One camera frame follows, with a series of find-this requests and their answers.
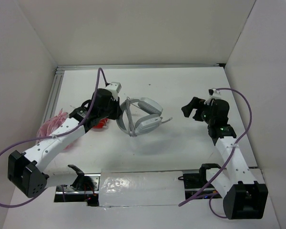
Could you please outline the white grey headphones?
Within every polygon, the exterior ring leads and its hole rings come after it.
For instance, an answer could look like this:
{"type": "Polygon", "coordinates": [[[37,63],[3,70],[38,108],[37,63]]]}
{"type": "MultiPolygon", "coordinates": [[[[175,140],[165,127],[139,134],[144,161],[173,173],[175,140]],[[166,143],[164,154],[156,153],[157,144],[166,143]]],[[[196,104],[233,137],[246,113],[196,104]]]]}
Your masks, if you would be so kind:
{"type": "Polygon", "coordinates": [[[116,123],[121,131],[130,137],[137,137],[150,133],[157,129],[160,125],[170,122],[173,118],[163,121],[163,108],[155,101],[147,97],[130,98],[120,105],[122,110],[121,116],[116,120],[116,123]],[[147,113],[146,116],[139,118],[133,122],[133,115],[130,106],[134,105],[140,110],[147,113]]]}

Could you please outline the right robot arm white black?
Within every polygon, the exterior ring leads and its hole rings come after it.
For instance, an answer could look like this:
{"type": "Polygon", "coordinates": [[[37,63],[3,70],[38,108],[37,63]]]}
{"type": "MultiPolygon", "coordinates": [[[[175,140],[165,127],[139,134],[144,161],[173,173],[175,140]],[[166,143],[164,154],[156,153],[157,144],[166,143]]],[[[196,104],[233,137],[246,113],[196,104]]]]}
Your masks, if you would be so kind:
{"type": "Polygon", "coordinates": [[[193,119],[206,122],[208,134],[217,148],[224,164],[203,164],[199,170],[204,186],[193,196],[181,202],[183,206],[198,197],[212,185],[223,198],[223,208],[227,219],[261,219],[264,215],[268,189],[250,171],[238,146],[240,138],[228,124],[229,103],[222,99],[209,100],[194,97],[182,107],[185,117],[195,110],[193,119]]]}

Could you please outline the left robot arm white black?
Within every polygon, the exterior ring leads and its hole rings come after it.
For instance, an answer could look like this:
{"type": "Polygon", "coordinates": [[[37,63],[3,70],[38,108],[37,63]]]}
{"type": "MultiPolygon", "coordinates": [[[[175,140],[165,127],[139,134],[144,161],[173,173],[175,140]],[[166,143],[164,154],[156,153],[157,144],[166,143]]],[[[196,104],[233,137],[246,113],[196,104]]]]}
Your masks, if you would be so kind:
{"type": "Polygon", "coordinates": [[[122,113],[118,93],[121,86],[111,83],[99,88],[93,95],[70,113],[65,122],[48,139],[20,153],[8,157],[8,179],[28,198],[38,196],[51,177],[44,173],[48,164],[68,145],[85,135],[105,118],[115,120],[122,113]]]}

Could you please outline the red wrapped headphones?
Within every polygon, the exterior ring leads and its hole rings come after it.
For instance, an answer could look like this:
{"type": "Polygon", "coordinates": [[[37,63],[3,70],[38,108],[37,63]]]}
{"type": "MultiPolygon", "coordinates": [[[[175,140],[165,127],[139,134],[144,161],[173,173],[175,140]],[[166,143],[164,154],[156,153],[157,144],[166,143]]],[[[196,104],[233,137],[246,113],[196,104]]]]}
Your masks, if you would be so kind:
{"type": "Polygon", "coordinates": [[[96,126],[93,126],[93,129],[107,129],[108,128],[108,122],[109,119],[108,118],[104,118],[102,120],[99,121],[99,123],[96,126]]]}

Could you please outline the white taped cover sheet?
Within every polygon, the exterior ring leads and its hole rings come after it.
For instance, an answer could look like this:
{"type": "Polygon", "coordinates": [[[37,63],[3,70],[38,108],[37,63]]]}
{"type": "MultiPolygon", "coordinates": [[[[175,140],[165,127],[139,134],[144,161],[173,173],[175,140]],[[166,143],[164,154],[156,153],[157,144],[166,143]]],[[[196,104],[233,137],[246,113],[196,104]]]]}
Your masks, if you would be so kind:
{"type": "Polygon", "coordinates": [[[181,171],[103,173],[99,185],[102,207],[170,206],[185,200],[181,171]]]}

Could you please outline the aluminium frame rail left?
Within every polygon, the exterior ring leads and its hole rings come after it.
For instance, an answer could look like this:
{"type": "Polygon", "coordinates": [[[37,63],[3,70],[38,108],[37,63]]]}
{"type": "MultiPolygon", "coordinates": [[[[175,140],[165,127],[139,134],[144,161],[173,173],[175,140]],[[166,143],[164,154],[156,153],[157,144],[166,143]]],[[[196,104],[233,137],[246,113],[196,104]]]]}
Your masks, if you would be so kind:
{"type": "MultiPolygon", "coordinates": [[[[64,70],[57,70],[52,82],[50,94],[48,97],[48,101],[46,104],[46,108],[44,111],[43,118],[41,120],[41,125],[43,125],[47,120],[52,118],[55,115],[55,110],[57,106],[58,97],[61,90],[61,85],[63,81],[64,70]]],[[[40,146],[41,142],[39,142],[36,146],[33,147],[32,150],[29,152],[28,159],[35,160],[38,163],[41,163],[41,166],[38,164],[36,165],[41,171],[45,170],[50,161],[48,159],[43,160],[43,147],[40,146]]]]}

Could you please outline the aluminium frame rail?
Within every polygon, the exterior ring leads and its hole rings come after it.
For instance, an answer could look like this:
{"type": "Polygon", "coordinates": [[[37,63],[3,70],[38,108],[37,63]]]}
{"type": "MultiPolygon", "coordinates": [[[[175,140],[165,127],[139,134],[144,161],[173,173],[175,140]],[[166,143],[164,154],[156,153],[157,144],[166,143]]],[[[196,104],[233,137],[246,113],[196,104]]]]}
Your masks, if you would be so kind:
{"type": "MultiPolygon", "coordinates": [[[[41,120],[41,125],[43,125],[47,120],[52,118],[55,115],[55,110],[57,106],[58,97],[61,90],[61,85],[63,81],[64,70],[57,70],[52,82],[50,94],[48,97],[48,101],[46,104],[46,108],[44,111],[43,118],[41,120]]],[[[48,159],[43,160],[43,147],[40,146],[41,142],[39,142],[36,146],[33,147],[32,150],[29,152],[28,159],[35,160],[38,163],[41,163],[41,166],[38,164],[36,165],[41,171],[45,170],[50,161],[48,159]]]]}
{"type": "Polygon", "coordinates": [[[191,68],[191,67],[223,67],[226,63],[215,64],[116,64],[116,65],[62,65],[57,71],[92,70],[99,67],[105,69],[141,69],[141,68],[191,68]]]}

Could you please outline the aluminium frame rail back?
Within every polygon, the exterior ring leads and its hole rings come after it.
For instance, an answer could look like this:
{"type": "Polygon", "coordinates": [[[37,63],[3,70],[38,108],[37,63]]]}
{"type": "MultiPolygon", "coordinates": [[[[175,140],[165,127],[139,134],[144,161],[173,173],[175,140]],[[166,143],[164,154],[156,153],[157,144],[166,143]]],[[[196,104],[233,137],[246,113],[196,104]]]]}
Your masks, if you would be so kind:
{"type": "Polygon", "coordinates": [[[191,67],[223,67],[226,63],[215,64],[116,64],[116,65],[62,65],[57,71],[92,70],[99,67],[105,69],[141,69],[141,68],[191,68],[191,67]]]}

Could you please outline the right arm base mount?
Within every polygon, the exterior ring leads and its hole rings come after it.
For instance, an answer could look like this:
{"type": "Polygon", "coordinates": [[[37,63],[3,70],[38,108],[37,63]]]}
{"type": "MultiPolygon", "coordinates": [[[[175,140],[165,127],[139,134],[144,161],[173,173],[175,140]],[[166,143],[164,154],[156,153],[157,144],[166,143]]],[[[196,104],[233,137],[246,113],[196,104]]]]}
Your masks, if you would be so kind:
{"type": "Polygon", "coordinates": [[[200,188],[202,188],[207,183],[206,171],[211,168],[220,169],[221,167],[218,164],[214,163],[202,164],[199,170],[185,171],[180,177],[177,178],[178,180],[183,181],[185,199],[188,199],[193,196],[200,188]]]}

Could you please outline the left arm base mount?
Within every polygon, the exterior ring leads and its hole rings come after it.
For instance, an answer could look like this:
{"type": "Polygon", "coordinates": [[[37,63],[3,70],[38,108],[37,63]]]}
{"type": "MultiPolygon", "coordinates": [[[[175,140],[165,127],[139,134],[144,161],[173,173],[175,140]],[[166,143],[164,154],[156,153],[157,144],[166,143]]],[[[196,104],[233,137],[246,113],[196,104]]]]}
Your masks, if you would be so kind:
{"type": "Polygon", "coordinates": [[[55,190],[55,203],[84,202],[89,207],[99,206],[100,173],[84,173],[75,165],[68,165],[71,170],[66,184],[55,190]]]}

